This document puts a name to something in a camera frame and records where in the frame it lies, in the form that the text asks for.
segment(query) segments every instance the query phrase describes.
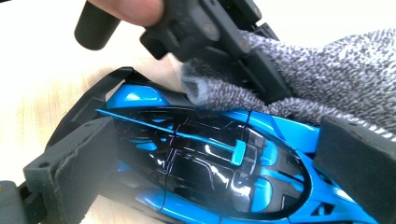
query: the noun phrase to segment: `human hand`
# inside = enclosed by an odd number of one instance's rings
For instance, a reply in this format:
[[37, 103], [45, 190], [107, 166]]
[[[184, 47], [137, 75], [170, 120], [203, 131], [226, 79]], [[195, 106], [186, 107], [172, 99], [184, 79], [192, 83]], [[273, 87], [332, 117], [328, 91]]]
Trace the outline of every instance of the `human hand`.
[[151, 26], [163, 15], [163, 0], [89, 0], [92, 4], [135, 25]]

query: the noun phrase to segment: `black cylinder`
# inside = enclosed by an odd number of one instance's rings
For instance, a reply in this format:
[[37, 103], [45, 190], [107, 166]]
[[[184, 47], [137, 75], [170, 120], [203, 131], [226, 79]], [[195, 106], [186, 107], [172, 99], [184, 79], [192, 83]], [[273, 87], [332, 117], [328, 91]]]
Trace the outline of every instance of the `black cylinder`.
[[86, 49], [102, 49], [120, 20], [86, 2], [75, 30], [77, 42]]

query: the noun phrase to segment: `blue and black sports car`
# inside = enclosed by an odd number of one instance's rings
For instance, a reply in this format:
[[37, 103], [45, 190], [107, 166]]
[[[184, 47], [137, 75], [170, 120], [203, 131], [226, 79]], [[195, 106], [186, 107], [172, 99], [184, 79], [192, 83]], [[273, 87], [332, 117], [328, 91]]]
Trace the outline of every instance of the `blue and black sports car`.
[[111, 98], [87, 107], [115, 120], [110, 199], [169, 223], [376, 223], [313, 165], [319, 128], [205, 111], [132, 68], [106, 78], [117, 76], [125, 82]]

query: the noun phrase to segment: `gray cloth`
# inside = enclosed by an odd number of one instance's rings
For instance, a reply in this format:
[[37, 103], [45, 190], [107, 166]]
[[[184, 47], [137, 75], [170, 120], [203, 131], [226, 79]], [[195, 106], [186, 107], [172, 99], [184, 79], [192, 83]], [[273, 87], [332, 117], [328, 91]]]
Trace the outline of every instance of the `gray cloth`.
[[348, 119], [396, 141], [396, 29], [351, 35], [319, 49], [301, 48], [243, 32], [274, 62], [295, 97], [265, 105], [227, 82], [229, 71], [204, 61], [183, 65], [191, 101], [213, 110], [256, 110], [319, 124], [324, 115]]

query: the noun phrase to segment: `light wood surface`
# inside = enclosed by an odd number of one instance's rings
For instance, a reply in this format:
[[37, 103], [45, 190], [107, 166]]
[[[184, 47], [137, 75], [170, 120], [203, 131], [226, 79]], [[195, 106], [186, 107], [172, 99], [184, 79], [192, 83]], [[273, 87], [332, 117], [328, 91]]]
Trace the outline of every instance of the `light wood surface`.
[[[344, 35], [395, 27], [392, 0], [256, 1], [276, 34], [300, 46], [322, 46]], [[108, 72], [132, 66], [181, 91], [180, 63], [155, 61], [140, 45], [143, 29], [122, 22], [100, 51], [81, 47], [73, 32], [84, 1], [14, 0], [0, 4], [0, 179], [23, 181], [59, 120]], [[82, 223], [156, 223], [98, 197]]]

